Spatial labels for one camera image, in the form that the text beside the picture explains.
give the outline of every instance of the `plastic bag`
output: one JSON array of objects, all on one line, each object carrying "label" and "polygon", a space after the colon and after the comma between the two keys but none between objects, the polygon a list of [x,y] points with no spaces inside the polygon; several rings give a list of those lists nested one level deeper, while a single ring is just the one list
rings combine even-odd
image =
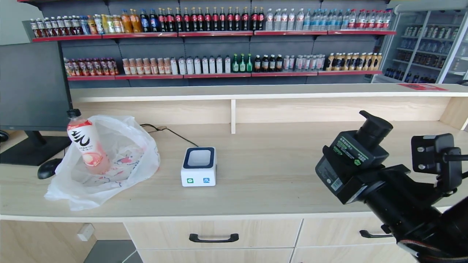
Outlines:
[{"label": "plastic bag", "polygon": [[150,178],[161,162],[156,142],[134,117],[96,115],[89,120],[96,125],[112,168],[103,175],[92,175],[78,148],[73,144],[68,148],[44,197],[68,199],[72,211],[102,205],[117,193]]}]

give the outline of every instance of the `floor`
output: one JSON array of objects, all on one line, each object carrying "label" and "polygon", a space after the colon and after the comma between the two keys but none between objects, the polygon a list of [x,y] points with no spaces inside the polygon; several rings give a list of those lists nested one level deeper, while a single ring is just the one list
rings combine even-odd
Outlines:
[{"label": "floor", "polygon": [[98,240],[84,263],[143,263],[131,240]]}]

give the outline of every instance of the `red sign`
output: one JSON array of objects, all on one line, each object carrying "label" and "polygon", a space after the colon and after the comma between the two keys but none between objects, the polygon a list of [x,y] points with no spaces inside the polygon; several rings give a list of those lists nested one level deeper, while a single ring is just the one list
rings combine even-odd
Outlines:
[{"label": "red sign", "polygon": [[448,89],[439,88],[429,84],[398,84],[407,88],[412,88],[421,91],[449,91]]}]

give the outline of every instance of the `drawer handle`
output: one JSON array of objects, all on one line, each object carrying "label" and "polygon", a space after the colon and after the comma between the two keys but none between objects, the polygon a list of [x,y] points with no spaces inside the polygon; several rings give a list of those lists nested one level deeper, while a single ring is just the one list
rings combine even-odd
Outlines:
[{"label": "drawer handle", "polygon": [[231,234],[231,237],[226,240],[201,240],[198,234],[190,234],[189,240],[195,243],[231,243],[239,240],[239,234]]},{"label": "drawer handle", "polygon": [[369,231],[367,230],[360,230],[359,231],[359,234],[361,234],[362,237],[365,237],[365,238],[383,238],[383,237],[393,237],[393,235],[373,235],[371,233],[369,233]]}]

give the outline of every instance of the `cable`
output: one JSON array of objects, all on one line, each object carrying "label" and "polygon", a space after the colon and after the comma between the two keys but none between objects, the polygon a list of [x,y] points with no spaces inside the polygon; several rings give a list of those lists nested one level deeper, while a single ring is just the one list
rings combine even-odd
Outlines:
[{"label": "cable", "polygon": [[173,134],[179,136],[180,138],[184,139],[185,141],[187,141],[187,142],[193,144],[195,147],[200,147],[200,146],[198,146],[197,144],[195,144],[194,142],[192,142],[192,141],[190,141],[190,140],[188,140],[188,139],[182,137],[181,135],[177,134],[175,131],[169,129],[169,128],[166,127],[166,126],[159,126],[159,127],[156,127],[156,126],[154,126],[154,125],[152,125],[152,124],[148,124],[148,123],[140,124],[140,126],[141,126],[141,127],[151,127],[151,128],[153,128],[153,129],[155,129],[155,131],[149,131],[148,133],[152,133],[152,132],[161,132],[161,131],[163,131],[163,130],[168,130],[168,131],[172,132]]}]

